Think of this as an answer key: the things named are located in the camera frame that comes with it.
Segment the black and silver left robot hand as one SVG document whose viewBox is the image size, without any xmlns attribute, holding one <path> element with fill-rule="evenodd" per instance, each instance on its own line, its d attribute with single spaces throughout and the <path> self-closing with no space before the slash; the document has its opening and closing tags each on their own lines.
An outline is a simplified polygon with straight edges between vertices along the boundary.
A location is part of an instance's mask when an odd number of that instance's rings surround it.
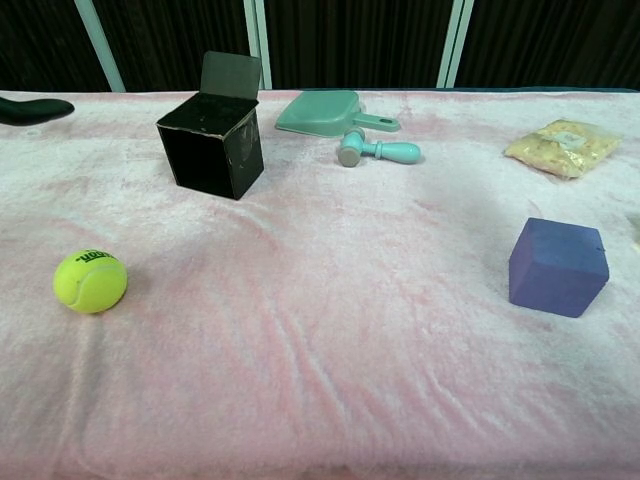
<svg viewBox="0 0 640 480">
<path fill-rule="evenodd" d="M 1 98 L 0 121 L 5 125 L 29 126 L 70 115 L 74 106 L 60 99 L 15 101 Z"/>
</svg>

